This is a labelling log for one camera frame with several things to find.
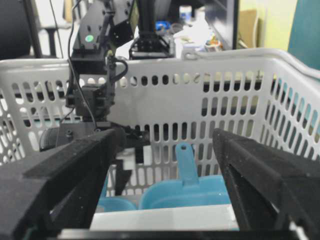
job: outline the cable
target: cable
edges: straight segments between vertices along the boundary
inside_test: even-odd
[[[72,62],[71,62],[71,57],[70,57],[71,37],[72,37],[72,35],[73,35],[73,33],[74,33],[74,28],[75,28],[74,11],[75,11],[75,8],[79,5],[79,3],[80,3],[81,1],[82,1],[82,0],[78,0],[78,1],[76,2],[76,4],[72,7],[72,25],[71,25],[71,32],[70,32],[69,39],[68,39],[68,49],[67,49],[67,51],[68,51],[68,56],[67,56],[67,57],[68,57],[68,62],[69,62],[69,65],[70,65],[70,68],[71,68],[71,71],[72,71],[72,75],[73,75],[73,77],[71,78],[71,82],[72,82],[72,84],[74,84],[74,79],[75,79],[75,83],[76,83],[76,86],[77,86],[77,88],[78,88],[78,90],[79,90],[79,92],[80,92],[80,95],[81,95],[81,98],[82,98],[82,100],[83,100],[83,103],[84,103],[85,107],[87,108],[87,110],[88,110],[88,112],[89,112],[89,114],[90,114],[90,116],[91,116],[91,118],[92,118],[92,122],[93,122],[93,125],[94,125],[94,130],[96,130],[98,127],[97,127],[97,122],[96,122],[95,116],[94,116],[92,110],[90,109],[90,106],[89,106],[89,104],[88,104],[88,101],[87,101],[87,99],[86,99],[85,96],[84,96],[84,93],[83,93],[83,91],[82,91],[82,89],[81,89],[81,86],[80,86],[79,82],[77,81],[77,74],[76,74],[76,71],[75,71],[75,69],[74,69],[74,66],[73,66],[73,64],[72,64]]]
[[[70,112],[68,112],[63,118],[60,119],[59,124],[62,124],[62,122],[75,110],[73,107]]]
[[[127,73],[128,73],[128,63],[126,63],[126,61],[121,60],[121,59],[116,59],[115,61],[116,63],[122,63],[125,67],[125,69],[123,70],[123,72],[119,73],[118,75],[114,76],[111,80],[115,83],[116,81],[120,80],[121,78],[123,78]]]
[[[55,30],[58,33],[58,40],[59,40],[59,45],[60,45],[61,56],[62,56],[62,58],[64,58],[64,53],[62,52],[61,39],[60,39],[60,34],[59,34],[59,29],[58,29],[58,24],[57,24],[57,20],[56,20],[54,7],[52,6],[51,0],[49,0],[49,1],[50,1],[51,11],[52,11],[53,19],[54,19]]]

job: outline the blue plastic container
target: blue plastic container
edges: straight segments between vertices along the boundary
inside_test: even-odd
[[[142,195],[139,209],[161,209],[230,204],[221,175],[198,177],[192,146],[175,147],[179,176],[177,180],[156,183]]]
[[[103,208],[104,212],[118,212],[118,211],[132,211],[137,210],[137,206],[131,201],[122,197],[110,197],[107,195],[108,176],[105,178],[105,182],[101,191],[98,206]]]

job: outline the basket hole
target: basket hole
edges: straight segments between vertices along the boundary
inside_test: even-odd
[[[207,93],[210,89],[210,81],[203,81],[203,92]]]
[[[226,115],[227,106],[228,106],[228,98],[225,96],[222,98],[222,104],[221,104],[221,115],[222,116]]]
[[[130,77],[130,84],[132,87],[138,86],[138,80],[135,76]]]
[[[173,145],[172,146],[172,152],[171,152],[172,154],[172,162],[173,163],[176,163],[177,162],[177,157],[176,157],[176,145]]]
[[[208,144],[208,149],[207,149],[207,152],[206,152],[206,159],[212,160],[213,151],[214,151],[214,149],[213,149],[212,143],[210,142]]]
[[[302,112],[304,110],[304,107],[305,107],[305,100],[303,98],[301,98],[300,99],[300,103],[299,103],[299,108],[298,108],[298,111],[297,111],[297,114],[296,114],[297,122],[300,122],[301,115],[302,115]]]
[[[174,75],[173,75],[173,83],[174,83],[174,84],[179,84],[179,83],[180,83],[180,76],[179,76],[179,74],[174,74]]]
[[[40,109],[41,111],[41,115],[43,116],[43,119],[44,119],[44,124],[47,126],[47,127],[51,127],[52,126],[52,121],[50,119],[50,115],[49,115],[49,111],[48,111],[48,108],[45,106],[45,107],[42,107]]]
[[[96,81],[92,77],[89,77],[87,83],[88,84],[96,84]]]
[[[245,115],[246,111],[247,111],[247,105],[248,105],[248,97],[244,96],[242,98],[242,103],[241,103],[241,110],[240,110],[240,114],[241,115]]]
[[[188,125],[186,122],[182,123],[182,128],[181,128],[181,139],[186,140],[187,139],[187,132],[188,132]]]
[[[31,146],[33,148],[34,151],[38,151],[39,150],[39,145],[38,145],[38,140],[37,140],[37,136],[33,131],[30,131],[28,133],[28,137],[31,143]]]
[[[139,168],[138,169],[138,181],[139,181],[139,185],[143,186],[146,184],[145,182],[145,171],[143,168]]]
[[[293,97],[293,89],[290,87],[289,93],[288,93],[288,98],[285,103],[285,110],[289,109],[292,97]]]
[[[196,139],[196,133],[197,133],[197,123],[193,121],[191,123],[191,139]]]
[[[285,127],[285,123],[286,123],[286,117],[283,116],[282,120],[281,120],[281,123],[280,123],[280,127],[279,127],[279,136],[281,136],[281,134],[282,134],[282,131],[283,131],[284,127]]]
[[[314,141],[317,144],[320,138],[320,123],[317,126],[316,132],[314,133]]]
[[[146,76],[141,77],[141,84],[142,86],[148,85],[148,78]]]
[[[269,130],[267,130],[265,133],[265,139],[264,139],[264,143],[263,143],[264,145],[268,145],[269,134],[270,134]]]
[[[290,138],[290,141],[289,141],[289,148],[290,149],[291,149],[291,147],[292,147],[292,145],[294,143],[294,140],[295,140],[295,137],[296,137],[296,133],[297,133],[297,128],[293,127],[291,138]]]
[[[237,128],[236,134],[242,135],[243,129],[244,129],[244,121],[243,121],[243,120],[240,120],[240,121],[238,122],[238,128]]]
[[[295,144],[295,147],[294,147],[294,151],[293,151],[294,154],[297,154],[297,153],[298,153],[298,150],[299,150],[301,141],[302,141],[302,134],[299,133],[298,139],[297,139],[297,141],[296,141],[296,144]]]
[[[280,103],[283,104],[285,101],[285,97],[286,97],[286,93],[287,93],[287,89],[288,89],[288,85],[285,82],[283,85],[283,91],[282,91],[282,95],[281,95],[281,99],[280,99]]]
[[[150,139],[150,126],[148,124],[144,125],[144,131],[149,133],[149,139]]]
[[[1,139],[1,142],[2,142],[3,146],[5,148],[7,148],[8,147],[8,140],[7,140],[4,132],[2,131],[2,129],[0,130],[0,139]]]
[[[160,167],[156,167],[154,169],[154,173],[155,173],[155,176],[154,176],[155,183],[160,182],[162,180],[162,178],[161,178],[161,168]]]
[[[169,162],[169,148],[168,146],[163,147],[163,162],[167,164]]]
[[[178,123],[172,125],[172,140],[178,140]]]
[[[282,80],[281,80],[281,78],[278,78],[278,84],[276,86],[276,92],[275,92],[275,96],[274,96],[275,100],[278,100],[278,98],[279,98],[281,85],[282,85]]]
[[[163,125],[163,140],[164,141],[169,140],[169,125],[168,125],[168,123],[165,123]]]
[[[80,84],[80,87],[82,88],[86,83],[82,78],[80,78],[79,79],[79,84]]]
[[[233,86],[233,89],[234,89],[235,91],[239,91],[239,90],[240,90],[242,78],[243,78],[242,72],[236,72],[236,73],[235,73],[235,76],[234,76],[234,86]]]
[[[281,115],[281,112],[280,112],[280,110],[278,110],[277,113],[276,113],[275,121],[274,121],[274,126],[273,126],[274,130],[277,130],[279,119],[280,119],[280,115]]]
[[[283,136],[283,141],[284,141],[285,143],[287,142],[290,128],[291,128],[291,122],[288,121],[287,126],[286,126],[286,129],[285,129],[285,132],[284,132],[284,136]]]
[[[219,92],[219,89],[220,89],[220,82],[219,81],[214,81],[213,83],[213,91],[214,92]]]
[[[208,114],[208,98],[202,99],[201,116],[205,117]]]
[[[31,87],[30,87],[29,83],[25,81],[25,82],[22,84],[22,86],[23,86],[23,89],[24,89],[24,92],[25,92],[25,97],[26,97],[26,99],[27,99],[30,103],[32,103],[32,102],[34,101],[34,96],[33,96],[32,92],[31,92]]]
[[[309,154],[308,154],[308,159],[312,159],[314,154],[315,154],[315,150],[314,150],[313,147],[311,147],[310,151],[309,151]]]
[[[313,111],[313,114],[312,114],[312,117],[311,117],[311,124],[309,126],[309,130],[308,130],[308,133],[309,135],[311,136],[313,131],[314,131],[314,128],[316,127],[316,121],[318,119],[318,112],[316,110]]]
[[[28,116],[27,109],[25,107],[21,107],[19,111],[20,111],[21,119],[23,120],[24,125],[27,128],[31,127],[31,122]]]
[[[200,138],[204,139],[206,136],[206,122],[202,121],[200,124]]]
[[[225,92],[228,92],[230,90],[231,81],[232,81],[232,73],[228,71],[224,74],[223,90]]]
[[[276,140],[276,141],[275,141],[275,144],[274,144],[274,148],[275,148],[275,149],[278,149],[278,146],[279,146],[279,142]]]
[[[271,110],[271,115],[270,115],[270,119],[269,119],[269,124],[271,125],[273,119],[274,119],[274,115],[275,115],[275,111],[276,111],[276,107],[275,105],[272,106],[272,110]]]
[[[152,85],[158,85],[158,76],[152,76],[152,79],[151,79],[151,81],[152,81]]]
[[[99,85],[105,84],[106,82],[107,82],[107,80],[104,77],[99,77],[99,79],[98,79]]]
[[[64,99],[65,98],[64,87],[63,87],[63,84],[62,84],[62,82],[60,80],[55,81],[55,90],[56,90],[57,95],[59,96],[60,99]]]
[[[271,95],[274,94],[274,90],[275,90],[275,86],[276,86],[276,81],[277,81],[277,75],[276,75],[276,74],[273,74],[273,76],[272,76],[271,90],[270,90],[270,94],[271,94]]]
[[[22,97],[22,94],[21,94],[21,91],[20,91],[18,84],[16,84],[16,83],[12,84],[12,91],[13,91],[13,95],[14,95],[16,103],[19,105],[23,104],[25,101]],[[3,102],[3,99],[5,99],[5,96],[3,94],[1,94],[1,104]]]
[[[154,174],[151,167],[146,169],[146,181],[148,185],[154,184]]]
[[[163,85],[167,85],[169,83],[168,75],[163,75],[162,76],[162,83],[163,83]]]
[[[230,114],[235,115],[237,113],[238,97],[234,96],[231,101]]]
[[[259,140],[259,143],[262,144],[262,141],[264,139],[264,134],[265,134],[265,125],[262,125],[262,130],[261,130],[261,134],[260,134],[260,140]]]
[[[225,121],[221,120],[219,122],[219,128],[222,129],[222,130],[225,130]]]
[[[272,147],[272,144],[273,144],[273,143],[274,143],[274,136],[271,135],[271,137],[270,137],[270,142],[269,142],[268,146]]]
[[[218,98],[214,97],[212,99],[212,105],[211,105],[211,115],[215,116],[217,114],[217,108],[218,108]]]
[[[304,117],[302,119],[302,127],[305,129],[307,126],[307,122],[309,120],[310,117],[310,112],[311,112],[311,106],[310,104],[308,104],[305,108],[305,113],[304,113]]]
[[[251,88],[251,82],[253,80],[254,73],[252,71],[248,71],[245,74],[245,82],[244,82],[244,90],[249,91]]]
[[[197,72],[197,73],[194,75],[193,82],[194,82],[195,84],[198,84],[198,83],[200,82],[200,78],[201,78],[201,74]],[[207,73],[205,73],[204,76],[203,76],[203,80],[204,80],[205,82],[210,81],[210,74],[208,75]]]
[[[160,140],[160,136],[159,136],[159,125],[155,124],[153,126],[153,136],[154,136],[154,140],[156,142],[158,142]]]
[[[119,80],[119,84],[122,88],[126,88],[128,86],[128,80],[125,76],[123,76],[120,80]]]
[[[234,127],[235,127],[235,121],[230,120],[229,125],[228,125],[228,132],[233,133],[234,132]]]
[[[216,122],[215,121],[211,121],[210,122],[210,128],[209,128],[209,138],[210,139],[213,137],[215,127],[216,127]]]
[[[191,81],[191,76],[190,76],[190,74],[189,74],[189,73],[185,73],[185,74],[183,75],[183,82],[184,82],[185,84],[188,84],[188,83],[190,83],[190,81]]]
[[[257,108],[258,108],[258,101],[259,101],[259,97],[258,96],[254,96],[252,98],[251,108],[250,108],[250,114],[251,115],[256,114],[256,111],[257,111]]]
[[[160,158],[160,147],[158,145],[153,147],[153,161],[155,164],[160,164],[161,163],[161,158]]]
[[[195,76],[194,76],[194,82],[197,84],[197,83],[199,83],[200,82],[200,73],[196,73],[195,74]],[[205,83],[210,83],[210,78],[211,78],[211,75],[209,74],[209,73],[205,73],[204,75],[203,75],[203,81],[205,82]]]
[[[40,102],[44,102],[45,97],[44,97],[44,92],[43,92],[43,89],[42,89],[40,82],[35,81],[33,83],[33,85],[34,85],[34,91],[36,92],[36,96],[37,96],[38,100]]]
[[[265,73],[259,70],[255,78],[254,90],[259,91],[261,89],[264,76]]]
[[[252,130],[254,129],[254,121],[253,120],[249,120],[248,121],[248,124],[246,126],[246,133],[245,133],[245,136],[247,138],[250,138],[251,137],[251,134],[252,134]]]
[[[198,159],[201,161],[202,159],[204,159],[204,144],[200,143],[199,144],[199,149],[198,149]]]
[[[265,119],[265,120],[268,119],[269,110],[270,110],[270,105],[271,105],[271,102],[270,102],[270,100],[268,100],[268,103],[267,103],[267,105],[266,105],[265,115],[264,115],[264,119]]]

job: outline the wall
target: wall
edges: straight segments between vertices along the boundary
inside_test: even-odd
[[[288,50],[297,1],[240,0],[240,11],[258,10],[258,47]]]

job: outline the office chair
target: office chair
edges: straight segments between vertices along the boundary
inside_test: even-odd
[[[0,60],[30,57],[31,36],[24,3],[0,1]]]

